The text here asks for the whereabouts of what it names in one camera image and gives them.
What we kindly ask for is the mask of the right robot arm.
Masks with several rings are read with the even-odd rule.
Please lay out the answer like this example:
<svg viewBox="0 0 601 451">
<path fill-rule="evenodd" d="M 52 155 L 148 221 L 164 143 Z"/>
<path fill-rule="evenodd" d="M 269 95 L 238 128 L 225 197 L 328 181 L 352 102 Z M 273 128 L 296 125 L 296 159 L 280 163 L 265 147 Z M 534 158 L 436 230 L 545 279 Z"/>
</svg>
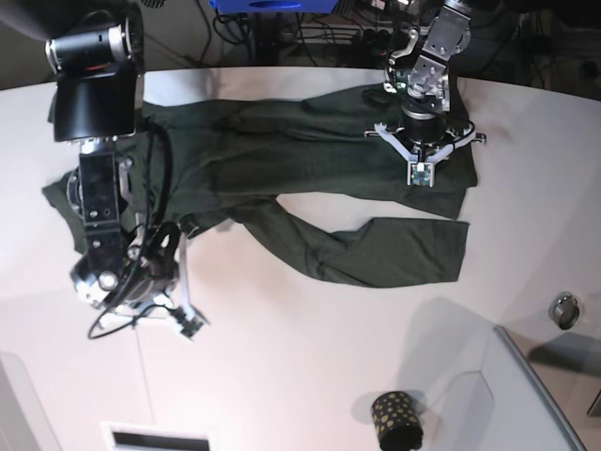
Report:
<svg viewBox="0 0 601 451">
<path fill-rule="evenodd" d="M 99 311 L 88 335 L 99 339 L 144 319 L 172 323 L 185 337 L 204 325 L 184 292 L 188 287 L 187 241 L 164 217 L 169 181 L 151 193 L 149 159 L 143 191 L 131 187 L 133 160 L 119 156 L 117 142 L 145 129 L 150 142 L 158 125 L 141 119 L 145 44 L 140 4 L 132 1 L 5 1 L 4 24 L 41 41 L 56 80 L 54 140 L 76 145 L 78 166 L 65 197 L 80 223 L 85 252 L 70 277 L 82 301 Z"/>
</svg>

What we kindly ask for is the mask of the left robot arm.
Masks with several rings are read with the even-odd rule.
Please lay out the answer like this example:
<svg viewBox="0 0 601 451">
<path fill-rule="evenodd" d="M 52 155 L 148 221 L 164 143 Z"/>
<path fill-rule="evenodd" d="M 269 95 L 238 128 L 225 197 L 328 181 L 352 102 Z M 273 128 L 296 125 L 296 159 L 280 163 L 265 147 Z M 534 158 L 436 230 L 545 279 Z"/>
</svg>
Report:
<svg viewBox="0 0 601 451">
<path fill-rule="evenodd" d="M 470 119 L 452 117 L 450 62 L 470 44 L 473 12 L 498 6 L 497 1 L 441 1 L 424 21 L 422 1 L 398 3 L 382 89 L 364 95 L 381 109 L 397 106 L 397 123 L 379 122 L 365 134 L 388 144 L 408 170 L 433 171 L 455 151 L 487 141 Z"/>
</svg>

